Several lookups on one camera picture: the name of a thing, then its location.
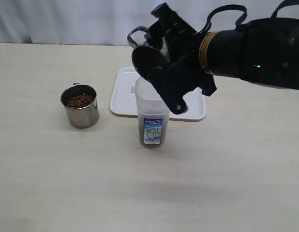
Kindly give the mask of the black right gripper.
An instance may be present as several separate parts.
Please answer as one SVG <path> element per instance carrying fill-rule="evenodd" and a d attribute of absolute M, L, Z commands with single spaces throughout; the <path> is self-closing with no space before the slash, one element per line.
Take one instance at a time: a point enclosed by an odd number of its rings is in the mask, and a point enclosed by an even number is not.
<path fill-rule="evenodd" d="M 205 34 L 192 28 L 167 3 L 159 4 L 151 15 L 162 28 L 170 62 L 150 59 L 148 81 L 168 109 L 181 115 L 189 109 L 184 100 L 187 93 L 201 88 L 204 95 L 210 96 L 217 90 L 213 75 L 200 66 L 199 48 Z"/>

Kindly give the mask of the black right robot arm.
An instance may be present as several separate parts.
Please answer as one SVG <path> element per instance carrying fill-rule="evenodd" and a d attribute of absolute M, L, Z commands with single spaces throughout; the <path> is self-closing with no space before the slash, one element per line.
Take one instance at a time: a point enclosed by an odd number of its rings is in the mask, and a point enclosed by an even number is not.
<path fill-rule="evenodd" d="M 245 22 L 246 7 L 229 4 L 211 11 L 196 31 L 165 3 L 151 14 L 157 21 L 149 33 L 165 39 L 167 54 L 151 49 L 140 74 L 172 113 L 187 111 L 183 97 L 196 88 L 212 95 L 215 76 L 299 90 L 299 19 L 274 12 Z"/>

